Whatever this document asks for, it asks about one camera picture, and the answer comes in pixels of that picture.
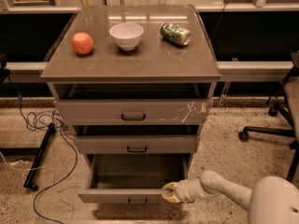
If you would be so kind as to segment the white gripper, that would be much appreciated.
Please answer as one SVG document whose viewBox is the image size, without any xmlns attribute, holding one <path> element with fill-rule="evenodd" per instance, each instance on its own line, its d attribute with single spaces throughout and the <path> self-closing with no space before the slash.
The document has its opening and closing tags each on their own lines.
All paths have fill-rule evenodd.
<svg viewBox="0 0 299 224">
<path fill-rule="evenodd" d="M 193 181 L 184 179 L 179 182 L 170 182 L 162 187 L 162 191 L 170 194 L 163 194 L 162 197 L 170 203 L 193 203 L 192 197 Z"/>
</svg>

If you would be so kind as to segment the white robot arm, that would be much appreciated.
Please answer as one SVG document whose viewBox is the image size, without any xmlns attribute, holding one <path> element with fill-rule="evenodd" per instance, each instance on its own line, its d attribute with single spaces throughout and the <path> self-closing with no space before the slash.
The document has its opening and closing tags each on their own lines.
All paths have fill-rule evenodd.
<svg viewBox="0 0 299 224">
<path fill-rule="evenodd" d="M 222 196 L 248 212 L 249 224 L 299 224 L 299 189 L 280 177 L 264 177 L 249 189 L 216 172 L 204 171 L 199 178 L 162 187 L 162 197 L 170 203 L 217 200 Z"/>
</svg>

